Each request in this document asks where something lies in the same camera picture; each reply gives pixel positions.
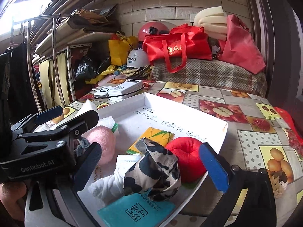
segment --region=pink plush toy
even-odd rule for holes
[[[97,126],[89,131],[86,136],[87,140],[92,144],[97,142],[102,148],[102,156],[98,165],[104,165],[112,160],[115,153],[116,137],[111,129],[105,126]]]

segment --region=table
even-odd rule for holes
[[[125,79],[112,79],[106,85],[117,86],[123,81]],[[145,82],[148,82],[148,87],[139,93],[147,92],[167,97],[170,93],[177,91],[177,95],[178,93],[181,95],[175,99],[172,98],[174,101],[227,121],[228,131],[220,155],[224,156],[230,165],[236,164],[242,169],[252,171],[260,168],[268,169],[268,161],[274,159],[270,150],[275,148],[281,152],[293,174],[293,177],[288,179],[290,183],[283,195],[275,199],[277,226],[282,226],[303,195],[303,161],[289,146],[287,131],[290,127],[270,103],[265,98],[234,90],[161,81]],[[91,91],[82,100],[71,103],[68,106],[69,113],[61,122],[73,118],[85,100],[93,97],[93,93],[94,91]],[[98,109],[115,103],[108,98],[96,99],[92,102]],[[195,196],[180,212],[181,214],[170,224],[172,226],[200,226],[221,196],[222,193],[215,189],[210,177],[207,177]],[[234,222],[240,208],[241,204],[235,206],[226,224]]]

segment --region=tiled wall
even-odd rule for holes
[[[204,8],[222,6],[227,14],[234,13],[250,28],[246,0],[99,0],[98,5],[118,3],[118,20],[126,36],[138,35],[147,21],[164,20],[175,25],[190,23],[190,14]]]

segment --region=fruit patterned tablecloth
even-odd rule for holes
[[[105,85],[117,86],[124,79],[112,79]],[[270,103],[262,97],[236,90],[207,86],[145,81],[148,87],[139,93],[155,94],[228,122],[228,131],[220,155],[229,164],[242,169],[257,171],[266,168],[272,178],[277,208],[277,226],[290,217],[303,195],[303,160],[290,145],[293,132]],[[87,98],[75,101],[65,108],[63,123],[75,116]],[[114,103],[108,98],[93,100],[97,108]],[[243,190],[226,225],[239,213],[246,191]],[[211,179],[206,178],[191,201],[183,208],[172,226],[200,226],[222,196]]]

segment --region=red helmet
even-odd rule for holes
[[[158,35],[158,34],[169,34],[169,29],[161,22],[158,21],[148,22],[140,28],[138,39],[140,42],[140,41],[144,41],[146,35]]]

